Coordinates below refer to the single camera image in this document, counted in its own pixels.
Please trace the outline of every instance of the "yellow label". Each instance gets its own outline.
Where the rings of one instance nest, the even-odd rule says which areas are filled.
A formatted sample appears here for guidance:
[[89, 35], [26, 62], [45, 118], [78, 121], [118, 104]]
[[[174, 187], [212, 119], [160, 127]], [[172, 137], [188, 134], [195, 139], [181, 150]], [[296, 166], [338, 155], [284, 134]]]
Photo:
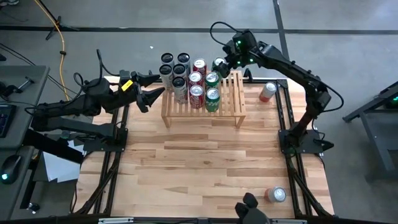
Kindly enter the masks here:
[[131, 85], [132, 85], [132, 81], [131, 81], [131, 80], [127, 81], [127, 82], [122, 86], [122, 90], [123, 90], [123, 91], [126, 91]]

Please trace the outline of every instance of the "concrete floor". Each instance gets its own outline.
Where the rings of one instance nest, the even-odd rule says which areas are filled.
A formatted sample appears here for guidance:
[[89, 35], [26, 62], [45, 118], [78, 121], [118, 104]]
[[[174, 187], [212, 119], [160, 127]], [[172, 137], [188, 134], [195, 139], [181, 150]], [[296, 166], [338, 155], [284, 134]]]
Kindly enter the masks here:
[[[70, 26], [209, 28], [212, 22], [225, 21], [237, 28], [278, 28], [272, 0], [53, 0], [45, 2], [55, 15], [62, 15]], [[398, 2], [395, 0], [279, 0], [285, 29], [397, 30]], [[49, 20], [31, 0], [21, 0], [4, 12], [27, 22], [16, 22], [0, 12], [0, 25], [49, 26]], [[156, 71], [164, 52], [188, 52], [208, 62], [223, 56], [221, 46], [207, 33], [192, 32], [64, 32], [68, 55], [63, 75], [66, 85], [77, 91], [72, 75], [85, 79], [98, 76], [95, 49], [101, 49], [104, 63], [114, 72], [120, 69], [146, 73]], [[38, 65], [47, 65], [57, 80], [58, 34], [49, 41], [47, 32], [0, 31], [0, 42], [22, 53]], [[232, 33], [215, 34], [227, 41]], [[281, 46], [278, 34], [256, 34], [257, 40]], [[392, 66], [398, 61], [396, 35], [298, 35], [287, 34], [291, 60], [311, 69], [340, 92], [345, 106], [316, 120], [319, 130], [335, 147], [325, 153], [326, 176], [336, 215], [343, 218], [396, 223], [398, 184], [380, 181], [369, 184], [364, 175], [376, 165], [373, 149], [359, 120], [346, 124], [341, 117], [369, 101], [377, 92], [396, 80]], [[9, 56], [0, 65], [23, 65]], [[279, 72], [252, 67], [257, 77], [283, 77]], [[338, 105], [337, 97], [330, 108]], [[63, 99], [63, 93], [47, 82], [41, 102]], [[73, 182], [65, 188], [73, 187]], [[46, 204], [36, 216], [68, 213], [68, 198], [54, 202], [42, 195]], [[28, 217], [18, 213], [14, 217]]]

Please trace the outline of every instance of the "green soda can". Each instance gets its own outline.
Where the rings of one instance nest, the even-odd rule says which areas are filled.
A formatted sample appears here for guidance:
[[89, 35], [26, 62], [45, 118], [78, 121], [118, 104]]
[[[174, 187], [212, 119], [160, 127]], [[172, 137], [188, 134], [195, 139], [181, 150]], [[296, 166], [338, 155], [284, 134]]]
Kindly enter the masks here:
[[214, 71], [214, 68], [218, 66], [221, 62], [226, 64], [226, 60], [221, 57], [214, 59], [213, 63], [211, 64], [211, 71]]
[[206, 91], [210, 88], [218, 89], [218, 84], [220, 80], [218, 78], [218, 74], [216, 72], [210, 72], [206, 75], [205, 84], [206, 84]]
[[216, 112], [220, 105], [220, 94], [216, 88], [210, 88], [206, 92], [206, 110]]

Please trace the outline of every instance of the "aluminum can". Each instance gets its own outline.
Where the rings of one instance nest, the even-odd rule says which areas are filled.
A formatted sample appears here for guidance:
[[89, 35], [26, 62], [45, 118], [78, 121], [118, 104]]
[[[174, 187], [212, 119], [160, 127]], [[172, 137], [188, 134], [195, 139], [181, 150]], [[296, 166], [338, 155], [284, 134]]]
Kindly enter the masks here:
[[200, 72], [203, 77], [206, 76], [207, 65], [206, 61], [203, 58], [198, 58], [193, 61], [193, 71]]
[[182, 77], [175, 77], [173, 79], [174, 100], [177, 103], [188, 103], [188, 88], [185, 79]]
[[259, 99], [263, 102], [268, 102], [269, 99], [271, 99], [272, 96], [274, 96], [275, 92], [276, 92], [275, 83], [272, 82], [266, 83], [260, 93]]
[[160, 56], [160, 60], [162, 61], [162, 64], [174, 67], [174, 57], [171, 53], [162, 54], [162, 56]]
[[221, 62], [226, 64], [226, 60], [223, 59], [222, 57], [218, 57], [218, 58], [214, 59], [213, 63], [211, 64], [211, 71], [214, 71], [214, 68], [216, 66], [218, 66]]
[[185, 66], [187, 75], [191, 74], [191, 57], [187, 53], [180, 53], [177, 56], [177, 61]]
[[284, 202], [286, 200], [286, 192], [282, 187], [274, 187], [273, 189], [267, 189], [264, 197], [270, 202]]
[[206, 75], [206, 91], [210, 88], [218, 89], [218, 84], [220, 83], [220, 78], [216, 72], [210, 72]]
[[186, 82], [188, 81], [188, 75], [183, 64], [176, 64], [173, 67], [173, 75], [175, 77], [182, 77]]
[[199, 109], [205, 104], [205, 91], [200, 85], [193, 85], [190, 89], [189, 102], [191, 108]]
[[200, 85], [203, 87], [205, 80], [200, 72], [192, 72], [188, 77], [188, 86], [191, 88], [194, 85]]
[[162, 65], [159, 68], [160, 77], [164, 88], [171, 92], [173, 91], [173, 69], [170, 65]]
[[206, 110], [216, 112], [220, 106], [220, 93], [216, 88], [210, 88], [206, 92]]

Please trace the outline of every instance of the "wooden tabletop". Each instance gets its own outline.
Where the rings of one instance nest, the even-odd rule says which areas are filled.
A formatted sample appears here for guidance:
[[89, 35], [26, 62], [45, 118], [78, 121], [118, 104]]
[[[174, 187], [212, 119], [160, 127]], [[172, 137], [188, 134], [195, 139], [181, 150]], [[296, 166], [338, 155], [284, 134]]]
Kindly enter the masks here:
[[[304, 91], [295, 82], [288, 82], [294, 116], [300, 119], [305, 112]], [[250, 192], [268, 217], [294, 217], [285, 159], [277, 139], [280, 127], [275, 97], [268, 103], [259, 101], [262, 86], [244, 84], [248, 115], [240, 129], [231, 118], [174, 118], [167, 129], [160, 116], [162, 99], [148, 113], [141, 113], [132, 104], [112, 216], [237, 217], [236, 202]], [[283, 92], [281, 98], [285, 109]], [[111, 115], [104, 111], [94, 117], [96, 124], [110, 121]], [[92, 153], [81, 167], [76, 210], [98, 185], [103, 155]], [[333, 213], [321, 161], [313, 155], [302, 157], [309, 189], [325, 210]], [[286, 190], [285, 202], [263, 199], [266, 189], [275, 186]], [[298, 199], [304, 212], [300, 190]]]

